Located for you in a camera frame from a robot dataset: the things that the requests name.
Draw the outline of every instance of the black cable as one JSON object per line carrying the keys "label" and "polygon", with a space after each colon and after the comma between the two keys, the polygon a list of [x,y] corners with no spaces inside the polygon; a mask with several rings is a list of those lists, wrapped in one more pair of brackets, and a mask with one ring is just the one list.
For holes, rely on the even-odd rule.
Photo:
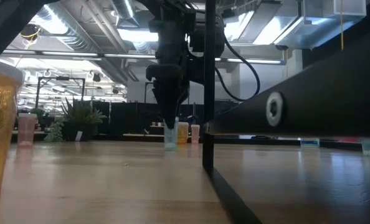
{"label": "black cable", "polygon": [[251,71],[253,72],[253,75],[255,77],[255,81],[257,82],[257,89],[255,90],[255,93],[253,96],[257,95],[259,92],[260,92],[260,86],[261,86],[261,83],[260,83],[260,77],[259,75],[257,74],[257,71],[254,69],[254,67],[248,63],[248,61],[246,61],[246,59],[244,59],[242,56],[240,56],[233,48],[232,46],[229,44],[227,38],[225,37],[225,44],[227,45],[228,49],[237,57],[239,58],[243,63],[245,63],[250,69]]}
{"label": "black cable", "polygon": [[[205,11],[202,11],[202,10],[196,10],[197,13],[201,13],[201,14],[205,14],[206,12]],[[222,17],[220,15],[216,15],[216,17],[218,17],[221,22],[222,22],[222,25],[224,25],[224,20],[222,19]],[[257,82],[257,89],[255,90],[255,93],[253,94],[253,96],[257,95],[259,92],[260,92],[260,87],[261,87],[261,83],[260,83],[260,77],[257,73],[257,71],[254,69],[254,67],[248,62],[246,61],[246,59],[244,59],[242,56],[240,56],[235,49],[232,48],[232,46],[229,44],[228,40],[227,40],[227,37],[224,35],[224,39],[225,39],[225,44],[226,46],[228,47],[228,49],[237,57],[239,58],[243,63],[245,63],[250,69],[251,71],[253,72],[253,75],[255,77],[255,81]],[[245,101],[243,99],[240,99],[240,98],[237,98],[237,97],[234,97],[233,94],[229,93],[229,90],[226,88],[225,84],[223,81],[221,81],[221,84],[222,84],[222,87],[224,87],[225,91],[228,93],[228,95],[230,95],[231,97],[233,97],[233,99],[235,100],[239,100],[239,101]]]}
{"label": "black cable", "polygon": [[215,70],[216,70],[216,72],[217,72],[218,79],[220,80],[221,85],[222,85],[222,87],[224,88],[225,92],[226,92],[230,97],[232,97],[233,99],[235,99],[235,100],[237,100],[237,101],[241,101],[241,102],[246,101],[245,99],[240,99],[240,98],[238,98],[238,97],[234,96],[234,95],[233,95],[233,94],[228,90],[227,86],[225,85],[224,80],[222,79],[222,76],[221,76],[221,72],[218,70],[218,68],[217,68],[217,67],[215,67]]}

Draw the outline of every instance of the fluorescent light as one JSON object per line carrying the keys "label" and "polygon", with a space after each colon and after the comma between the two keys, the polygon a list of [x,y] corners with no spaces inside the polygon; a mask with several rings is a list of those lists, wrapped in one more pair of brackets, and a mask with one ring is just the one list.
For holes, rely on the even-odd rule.
{"label": "fluorescent light", "polygon": [[156,56],[154,56],[154,55],[141,55],[141,54],[105,54],[105,57],[134,58],[134,59],[156,59]]}
{"label": "fluorescent light", "polygon": [[59,91],[59,92],[62,92],[62,93],[65,92],[65,88],[62,88],[62,87],[59,87],[59,86],[54,86],[54,87],[52,87],[52,89],[56,90],[56,91]]}
{"label": "fluorescent light", "polygon": [[33,50],[4,50],[3,54],[24,54],[24,55],[35,55],[36,52]]}
{"label": "fluorescent light", "polygon": [[[254,11],[243,13],[239,16],[238,22],[227,24],[224,33],[229,40],[236,40],[243,33],[247,24],[250,22]],[[159,41],[158,33],[151,33],[149,30],[126,30],[117,29],[123,40],[131,42],[157,42]]]}
{"label": "fluorescent light", "polygon": [[117,29],[117,31],[123,40],[131,42],[157,42],[159,40],[158,33],[151,33],[148,30]]}
{"label": "fluorescent light", "polygon": [[[83,88],[82,86],[65,86],[66,88]],[[87,89],[97,89],[97,86],[85,86]]]}
{"label": "fluorescent light", "polygon": [[243,13],[239,16],[238,22],[231,22],[226,25],[226,27],[224,28],[224,34],[229,41],[239,39],[247,24],[250,22],[253,14],[254,11]]}
{"label": "fluorescent light", "polygon": [[69,28],[65,25],[65,23],[59,19],[59,17],[48,5],[45,5],[44,9],[51,15],[50,19],[45,20],[38,15],[35,15],[32,19],[32,22],[42,26],[42,28],[51,34],[66,34],[69,31]]}
{"label": "fluorescent light", "polygon": [[280,35],[275,41],[274,44],[278,44],[281,42],[293,29],[295,29],[301,22],[303,22],[303,18],[299,18],[291,27],[289,27],[282,35]]}
{"label": "fluorescent light", "polygon": [[96,53],[80,53],[80,52],[42,52],[44,55],[54,55],[54,56],[74,56],[74,57],[97,57]]}
{"label": "fluorescent light", "polygon": [[[248,63],[259,63],[269,65],[280,65],[283,63],[281,60],[264,60],[264,59],[246,59],[246,61]],[[216,58],[216,62],[242,63],[241,59],[238,58]]]}
{"label": "fluorescent light", "polygon": [[73,57],[73,60],[91,60],[91,61],[101,61],[101,60],[102,60],[102,58]]}
{"label": "fluorescent light", "polygon": [[[33,93],[21,93],[19,94],[20,98],[35,98],[37,94]],[[76,100],[80,100],[81,96],[73,96],[69,94],[40,94],[40,97],[66,97],[68,100],[71,100],[72,98]],[[116,95],[116,96],[84,96],[84,100],[91,100],[91,98],[94,97],[96,99],[101,100],[125,100],[122,95]]]}

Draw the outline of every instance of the potted plant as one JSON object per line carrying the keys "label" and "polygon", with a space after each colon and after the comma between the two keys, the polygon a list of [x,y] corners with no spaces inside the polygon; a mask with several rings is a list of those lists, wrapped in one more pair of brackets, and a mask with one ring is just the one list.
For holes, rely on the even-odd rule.
{"label": "potted plant", "polygon": [[99,110],[93,110],[83,101],[73,99],[73,105],[66,99],[67,108],[62,106],[65,121],[63,138],[68,141],[88,141],[98,133],[98,124],[106,118]]}
{"label": "potted plant", "polygon": [[44,140],[47,142],[62,142],[62,127],[64,126],[63,122],[63,119],[56,120],[55,124],[51,126],[50,133],[48,133]]}

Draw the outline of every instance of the black metal beam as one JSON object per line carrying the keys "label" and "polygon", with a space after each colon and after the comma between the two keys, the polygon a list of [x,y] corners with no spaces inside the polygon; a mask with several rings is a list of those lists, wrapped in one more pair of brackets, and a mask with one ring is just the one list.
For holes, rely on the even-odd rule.
{"label": "black metal beam", "polygon": [[5,0],[0,2],[0,55],[44,4],[58,0]]}
{"label": "black metal beam", "polygon": [[[281,109],[267,111],[272,93],[283,98],[277,124],[267,119]],[[209,134],[370,137],[370,34],[206,126]]]}
{"label": "black metal beam", "polygon": [[[214,119],[216,87],[216,0],[206,1],[206,31],[204,36],[204,121]],[[210,175],[214,168],[214,136],[203,136],[203,168]]]}
{"label": "black metal beam", "polygon": [[232,223],[261,224],[259,218],[216,169],[211,172],[210,180]]}
{"label": "black metal beam", "polygon": [[36,105],[34,108],[38,108],[38,102],[40,98],[40,89],[44,86],[41,85],[41,80],[47,79],[49,80],[54,79],[54,80],[81,80],[83,81],[82,89],[81,89],[81,100],[84,98],[84,90],[85,90],[85,78],[70,78],[70,77],[38,77],[38,84],[37,84],[37,94],[36,94]]}

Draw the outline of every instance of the ceiling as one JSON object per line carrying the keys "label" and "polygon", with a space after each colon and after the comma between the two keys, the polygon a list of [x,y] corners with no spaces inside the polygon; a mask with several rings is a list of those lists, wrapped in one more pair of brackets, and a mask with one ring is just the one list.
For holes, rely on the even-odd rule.
{"label": "ceiling", "polygon": [[[204,0],[192,0],[192,5],[200,10],[204,9]],[[268,45],[274,41],[278,35],[287,29],[292,22],[299,16],[300,6],[296,0],[283,0],[281,4],[277,4],[279,0],[217,0],[217,12],[220,13],[224,9],[236,7],[234,10],[235,17],[238,22],[227,24],[225,34],[230,40],[236,51],[240,52],[245,58],[261,58],[268,60],[283,60],[283,53],[273,45]],[[146,51],[148,54],[154,54],[157,49],[157,41],[153,35],[148,32],[148,21],[153,16],[140,3],[133,1],[135,5],[135,15],[139,28],[134,28],[133,23],[123,19],[117,19],[113,10],[111,0],[61,0],[60,2],[48,5],[49,12],[55,14],[58,23],[63,23],[69,27],[70,37],[64,35],[56,35],[51,33],[51,28],[47,29],[44,21],[41,24],[42,31],[36,41],[24,40],[20,35],[17,36],[9,49],[16,50],[43,50],[43,51],[61,51],[73,52],[74,48],[70,38],[76,35],[80,36],[81,44],[86,43],[91,46],[87,52],[103,52],[103,53],[130,53],[136,54],[141,52],[139,46],[133,44],[131,40],[145,39]],[[39,23],[40,18],[33,18],[31,23]],[[130,38],[125,33],[130,30],[132,33]],[[234,57],[233,54],[225,48],[222,57]],[[59,75],[68,75],[70,77],[85,78],[87,90],[85,91],[86,98],[92,96],[100,96],[101,100],[108,101],[125,101],[126,90],[125,86],[128,82],[145,82],[145,70],[148,65],[156,63],[155,60],[138,60],[138,59],[120,59],[109,58],[98,60],[89,60],[87,58],[73,57],[68,60],[65,58],[28,58],[28,56],[20,57],[2,57],[1,61],[9,63],[21,69],[26,74],[26,85],[28,88],[23,88],[22,99],[27,100],[31,104],[34,97],[34,85],[37,84],[37,76],[44,75],[45,72],[50,72],[52,77]],[[236,63],[217,63],[217,66],[222,71],[230,73],[238,66]],[[93,82],[92,74],[100,73],[101,81]],[[57,86],[74,86],[78,84],[71,81],[62,83],[60,81],[51,80],[50,83]],[[114,95],[113,87],[120,88],[120,93]],[[44,87],[43,93],[56,93],[52,87]],[[64,93],[77,95],[81,93],[79,88],[66,88]],[[44,97],[45,105],[53,100],[51,97]]]}

